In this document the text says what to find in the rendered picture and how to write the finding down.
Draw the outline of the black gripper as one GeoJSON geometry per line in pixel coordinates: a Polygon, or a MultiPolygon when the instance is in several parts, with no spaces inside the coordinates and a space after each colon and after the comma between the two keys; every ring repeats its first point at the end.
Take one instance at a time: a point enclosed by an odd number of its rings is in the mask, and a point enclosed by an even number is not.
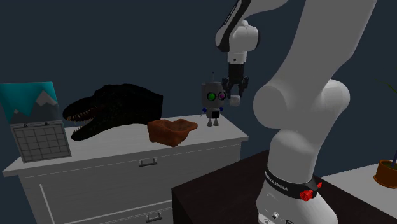
{"type": "Polygon", "coordinates": [[[244,76],[245,64],[231,64],[228,65],[228,76],[222,78],[222,87],[225,91],[226,97],[230,98],[230,91],[233,85],[238,85],[239,96],[242,97],[245,89],[249,83],[249,77],[244,76]]]}

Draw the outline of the grey robot figure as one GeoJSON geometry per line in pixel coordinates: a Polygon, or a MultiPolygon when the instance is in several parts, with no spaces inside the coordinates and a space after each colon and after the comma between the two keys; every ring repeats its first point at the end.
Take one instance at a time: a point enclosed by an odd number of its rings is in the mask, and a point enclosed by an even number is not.
{"type": "Polygon", "coordinates": [[[207,126],[218,126],[218,118],[223,111],[224,101],[227,97],[221,82],[212,79],[201,84],[202,115],[208,118],[207,126]]]}

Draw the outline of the brown rock-shaped bowl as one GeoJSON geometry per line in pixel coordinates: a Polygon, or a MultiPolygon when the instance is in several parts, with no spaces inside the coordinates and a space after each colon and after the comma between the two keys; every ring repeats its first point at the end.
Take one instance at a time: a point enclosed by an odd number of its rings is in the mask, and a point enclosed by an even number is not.
{"type": "Polygon", "coordinates": [[[198,124],[185,119],[169,121],[166,119],[148,122],[147,130],[152,143],[176,147],[182,143],[188,134],[195,130],[198,124]]]}

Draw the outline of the dark robot stand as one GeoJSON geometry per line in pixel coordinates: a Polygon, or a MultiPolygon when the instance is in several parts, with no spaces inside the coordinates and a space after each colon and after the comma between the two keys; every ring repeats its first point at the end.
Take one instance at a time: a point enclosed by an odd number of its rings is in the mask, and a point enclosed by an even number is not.
{"type": "MultiPolygon", "coordinates": [[[[256,199],[268,151],[172,188],[174,224],[258,224],[256,199]]],[[[339,224],[397,224],[397,219],[316,177],[339,224]]]]}

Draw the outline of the black dinosaur head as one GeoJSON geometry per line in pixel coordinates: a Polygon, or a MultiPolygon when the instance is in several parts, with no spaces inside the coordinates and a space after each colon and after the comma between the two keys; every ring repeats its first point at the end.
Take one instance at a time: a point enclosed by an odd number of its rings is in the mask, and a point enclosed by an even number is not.
{"type": "Polygon", "coordinates": [[[163,99],[163,95],[137,85],[109,84],[68,105],[62,116],[84,122],[71,135],[71,139],[82,141],[122,125],[146,125],[161,119],[163,99]]]}

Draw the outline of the white table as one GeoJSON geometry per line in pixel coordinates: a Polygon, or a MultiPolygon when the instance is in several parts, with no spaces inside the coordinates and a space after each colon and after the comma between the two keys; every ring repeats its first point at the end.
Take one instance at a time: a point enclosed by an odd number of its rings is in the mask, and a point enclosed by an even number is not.
{"type": "Polygon", "coordinates": [[[322,179],[397,219],[397,189],[378,184],[373,176],[378,164],[344,171],[322,179]]]}

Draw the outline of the white chest of drawers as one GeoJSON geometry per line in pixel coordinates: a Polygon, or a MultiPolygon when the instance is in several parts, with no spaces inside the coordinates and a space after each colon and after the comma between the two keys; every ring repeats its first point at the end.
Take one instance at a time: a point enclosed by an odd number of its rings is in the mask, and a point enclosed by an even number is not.
{"type": "Polygon", "coordinates": [[[17,159],[3,175],[19,177],[37,224],[173,224],[172,188],[237,162],[248,139],[225,117],[188,121],[197,128],[175,147],[124,125],[70,141],[70,157],[17,159]]]}

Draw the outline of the plant in orange pot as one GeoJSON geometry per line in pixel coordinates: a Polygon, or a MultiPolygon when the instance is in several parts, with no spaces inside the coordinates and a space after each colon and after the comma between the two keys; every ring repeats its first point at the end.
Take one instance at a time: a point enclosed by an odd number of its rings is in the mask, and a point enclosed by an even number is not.
{"type": "Polygon", "coordinates": [[[373,179],[386,188],[397,189],[397,150],[392,160],[379,161],[373,179]]]}

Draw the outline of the mountain picture desk calendar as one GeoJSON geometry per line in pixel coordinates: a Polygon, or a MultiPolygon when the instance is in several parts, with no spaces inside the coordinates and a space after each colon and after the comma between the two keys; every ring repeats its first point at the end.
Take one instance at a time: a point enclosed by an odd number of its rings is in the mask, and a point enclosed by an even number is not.
{"type": "Polygon", "coordinates": [[[53,83],[0,83],[0,104],[22,162],[71,156],[53,83]]]}

